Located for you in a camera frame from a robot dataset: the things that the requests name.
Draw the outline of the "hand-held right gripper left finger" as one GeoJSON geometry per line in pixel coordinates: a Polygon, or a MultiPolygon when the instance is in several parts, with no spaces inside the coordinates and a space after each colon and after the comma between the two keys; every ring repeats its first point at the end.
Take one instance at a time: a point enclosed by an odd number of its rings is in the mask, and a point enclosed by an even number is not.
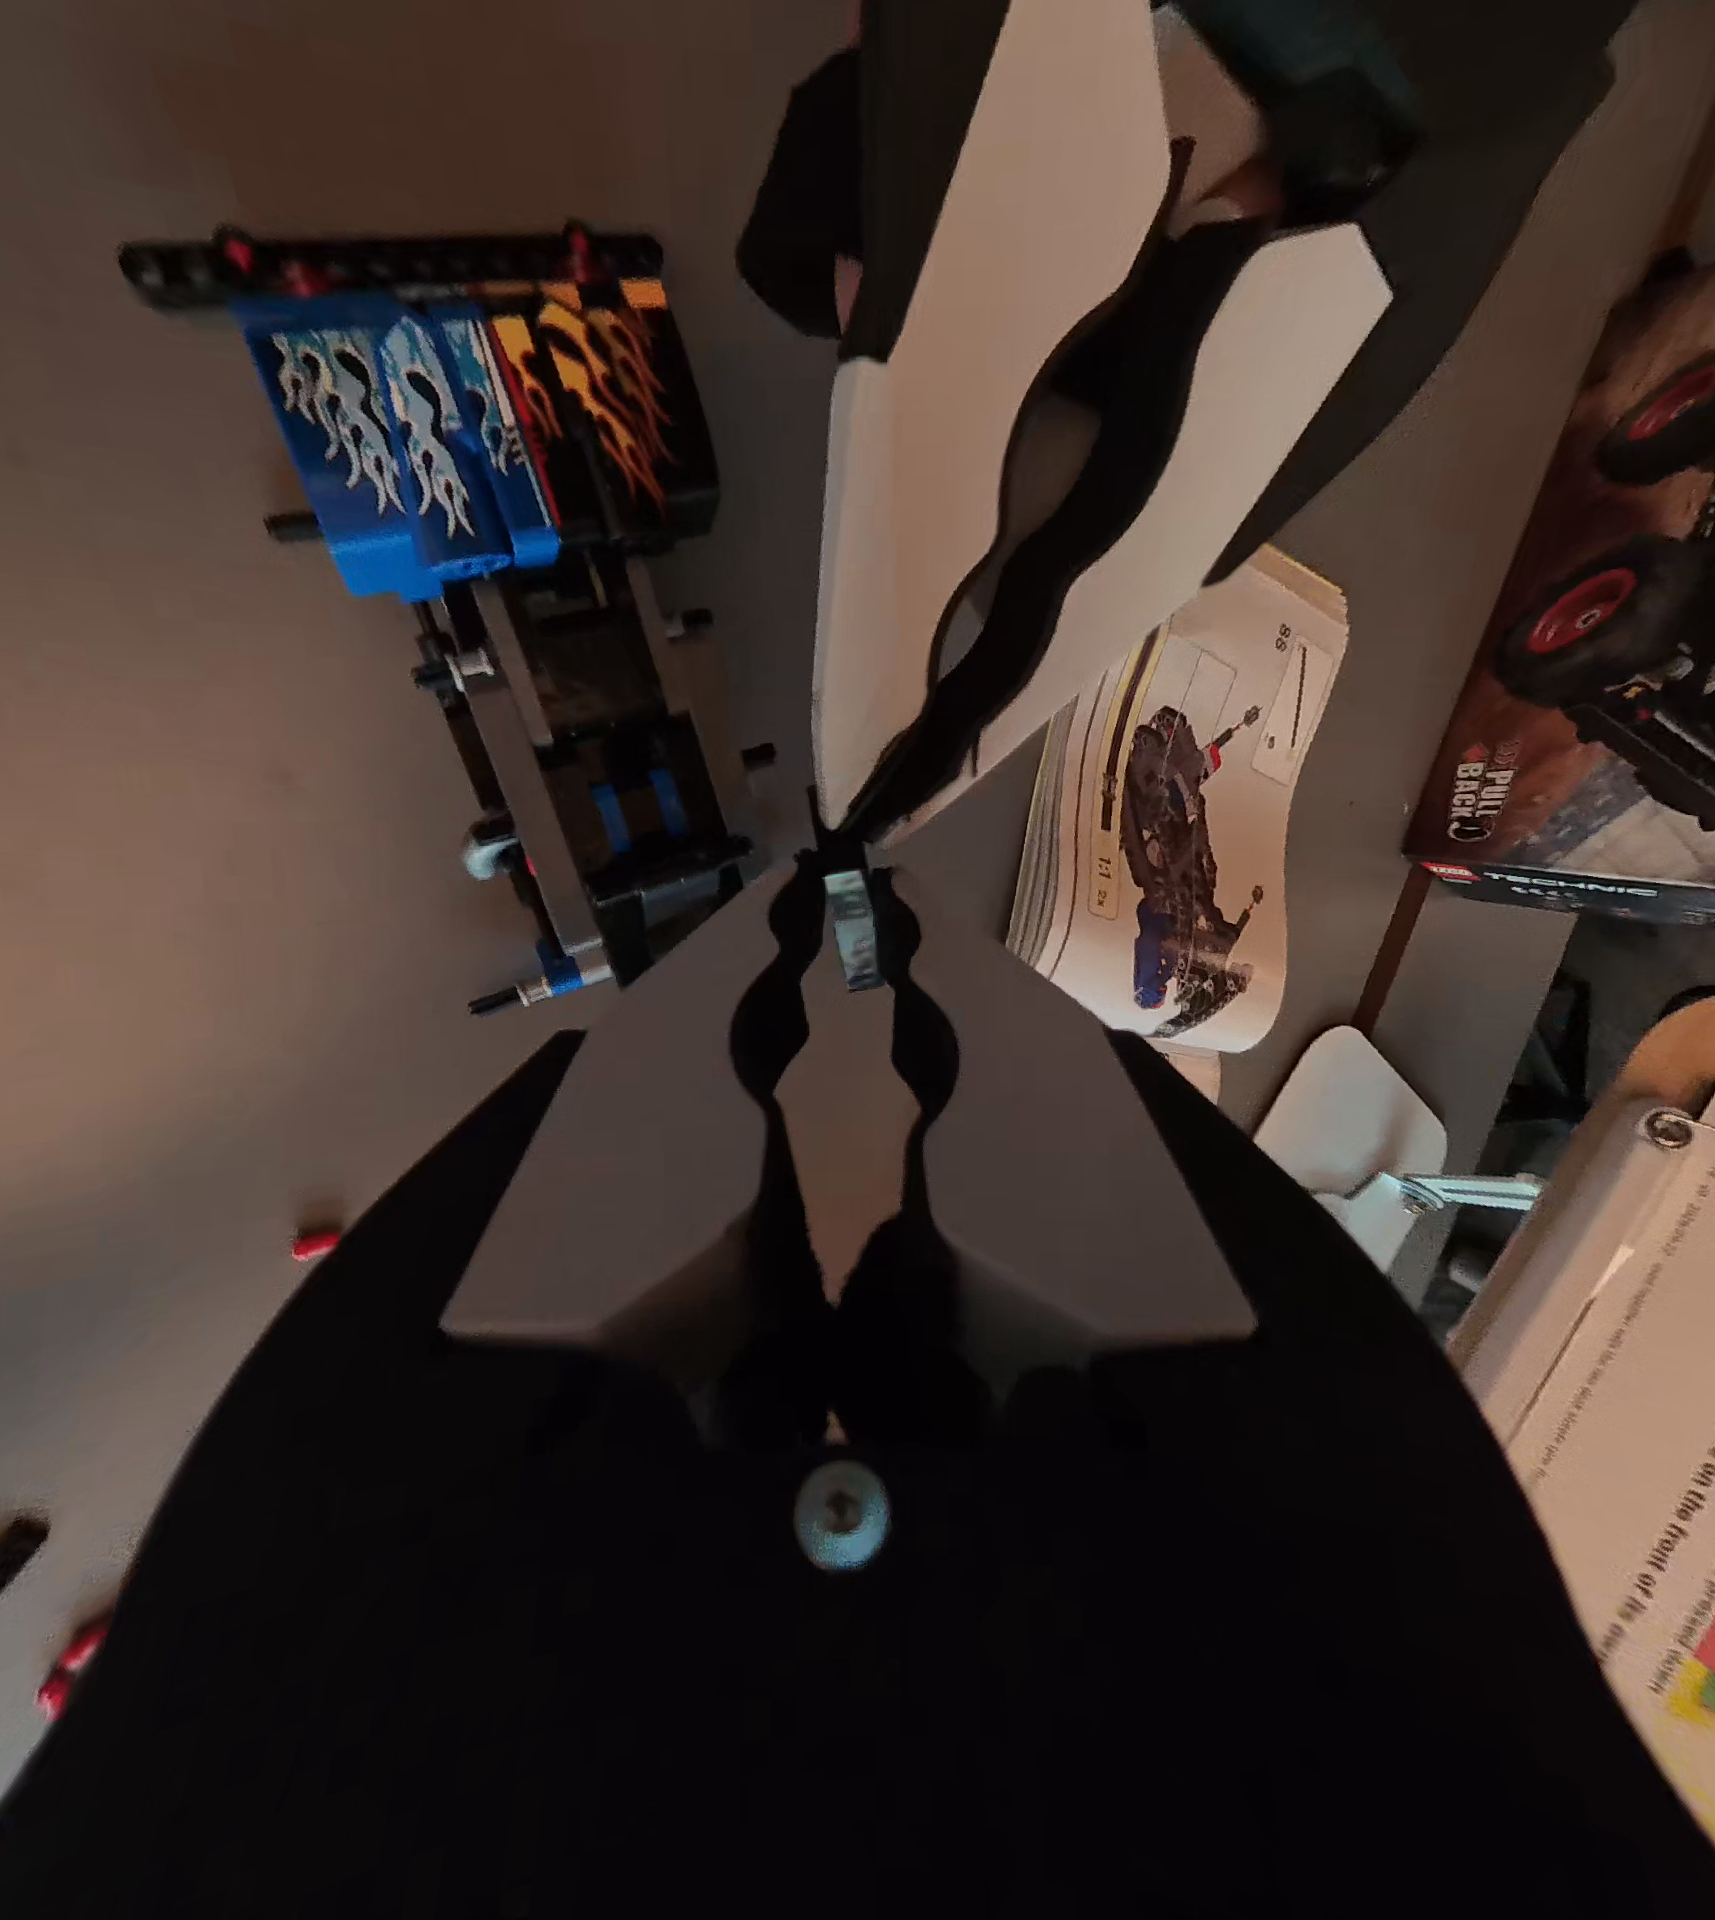
{"type": "Polygon", "coordinates": [[[811,1036],[817,857],[736,896],[582,1039],[442,1312],[636,1362],[732,1443],[817,1443],[829,1303],[777,1100],[811,1036]]]}

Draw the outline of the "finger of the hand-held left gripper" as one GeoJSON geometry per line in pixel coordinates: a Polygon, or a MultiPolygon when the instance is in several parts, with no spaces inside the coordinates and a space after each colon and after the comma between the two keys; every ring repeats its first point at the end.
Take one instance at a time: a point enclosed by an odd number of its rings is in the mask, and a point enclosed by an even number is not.
{"type": "Polygon", "coordinates": [[[1101,395],[1049,397],[1015,461],[1019,532],[963,588],[975,629],[841,828],[875,844],[943,806],[1205,588],[1391,302],[1355,223],[1273,239],[1225,220],[1157,241],[1061,364],[1101,395]]]}
{"type": "Polygon", "coordinates": [[[837,833],[881,842],[959,780],[1175,449],[1195,262],[1167,229],[1195,142],[1169,126],[1171,12],[863,9],[863,266],[831,383],[813,680],[837,833]],[[1007,536],[1017,431],[1061,372],[1101,421],[1091,463],[941,667],[1007,536]]]}

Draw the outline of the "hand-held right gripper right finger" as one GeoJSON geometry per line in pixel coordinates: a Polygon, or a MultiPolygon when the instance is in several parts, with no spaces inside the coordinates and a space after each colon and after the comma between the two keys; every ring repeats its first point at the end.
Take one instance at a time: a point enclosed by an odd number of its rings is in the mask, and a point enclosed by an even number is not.
{"type": "Polygon", "coordinates": [[[839,1425],[983,1433],[1039,1374],[1229,1348],[1257,1315],[1117,1036],[935,895],[869,874],[879,1146],[839,1122],[839,1425]]]}

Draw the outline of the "grey lego pin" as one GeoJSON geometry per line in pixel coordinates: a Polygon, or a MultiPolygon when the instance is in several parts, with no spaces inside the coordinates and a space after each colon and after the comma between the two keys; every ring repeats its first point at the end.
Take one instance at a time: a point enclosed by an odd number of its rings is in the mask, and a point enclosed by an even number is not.
{"type": "Polygon", "coordinates": [[[821,874],[821,896],[845,990],[861,994],[883,989],[883,942],[869,873],[861,867],[827,868],[821,874]]]}

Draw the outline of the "lego truck model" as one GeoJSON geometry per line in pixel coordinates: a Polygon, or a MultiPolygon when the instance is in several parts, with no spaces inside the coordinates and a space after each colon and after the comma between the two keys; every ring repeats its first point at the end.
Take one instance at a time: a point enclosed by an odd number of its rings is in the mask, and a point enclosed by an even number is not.
{"type": "Polygon", "coordinates": [[[154,312],[224,312],[306,507],[266,519],[416,616],[480,820],[468,873],[534,923],[470,1007],[636,982],[768,864],[716,616],[654,563],[714,530],[716,447],[642,230],[126,242],[154,312]]]}

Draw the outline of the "lego set box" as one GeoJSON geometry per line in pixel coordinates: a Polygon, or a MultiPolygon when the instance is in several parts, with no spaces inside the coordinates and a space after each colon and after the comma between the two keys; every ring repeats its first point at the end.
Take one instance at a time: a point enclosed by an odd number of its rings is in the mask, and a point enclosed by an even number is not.
{"type": "Polygon", "coordinates": [[[1715,260],[1599,335],[1401,848],[1471,900],[1715,925],[1715,260]]]}

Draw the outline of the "open instruction booklet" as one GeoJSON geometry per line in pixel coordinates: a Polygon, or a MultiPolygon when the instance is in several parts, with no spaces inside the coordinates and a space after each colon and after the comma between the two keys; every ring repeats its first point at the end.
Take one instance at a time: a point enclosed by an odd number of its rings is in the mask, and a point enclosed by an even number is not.
{"type": "Polygon", "coordinates": [[[1349,640],[1341,588],[1265,545],[1051,721],[1007,949],[1161,1050],[1267,1036],[1301,768],[1349,640]]]}

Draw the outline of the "printed instruction sheet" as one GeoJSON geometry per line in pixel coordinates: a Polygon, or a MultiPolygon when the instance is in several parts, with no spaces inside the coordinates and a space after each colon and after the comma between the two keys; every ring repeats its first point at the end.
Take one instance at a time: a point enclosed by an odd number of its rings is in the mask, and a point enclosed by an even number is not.
{"type": "Polygon", "coordinates": [[[1639,1117],[1629,1146],[1651,1183],[1485,1407],[1625,1714],[1715,1774],[1715,1090],[1639,1117]]]}

